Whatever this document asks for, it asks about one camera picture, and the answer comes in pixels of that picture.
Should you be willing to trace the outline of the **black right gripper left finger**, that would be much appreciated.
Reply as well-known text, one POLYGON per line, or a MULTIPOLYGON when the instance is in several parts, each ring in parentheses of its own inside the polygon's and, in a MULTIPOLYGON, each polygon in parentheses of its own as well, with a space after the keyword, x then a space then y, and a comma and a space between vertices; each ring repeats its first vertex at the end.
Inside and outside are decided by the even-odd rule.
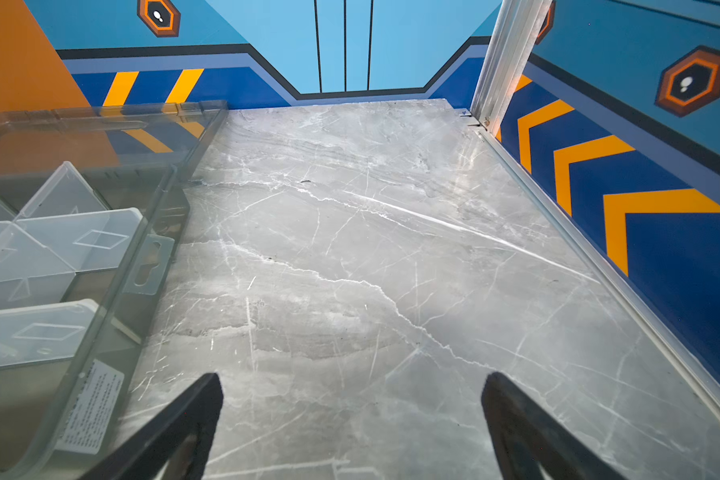
POLYGON ((124 480, 202 478, 222 405, 219 376, 216 373, 202 375, 82 477, 124 480))

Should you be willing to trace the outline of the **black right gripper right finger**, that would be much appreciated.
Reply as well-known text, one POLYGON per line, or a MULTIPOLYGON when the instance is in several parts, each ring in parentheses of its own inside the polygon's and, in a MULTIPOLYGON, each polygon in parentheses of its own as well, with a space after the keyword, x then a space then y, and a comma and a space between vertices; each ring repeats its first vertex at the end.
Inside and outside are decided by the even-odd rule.
POLYGON ((486 378, 481 405, 504 479, 621 479, 509 377, 486 378))

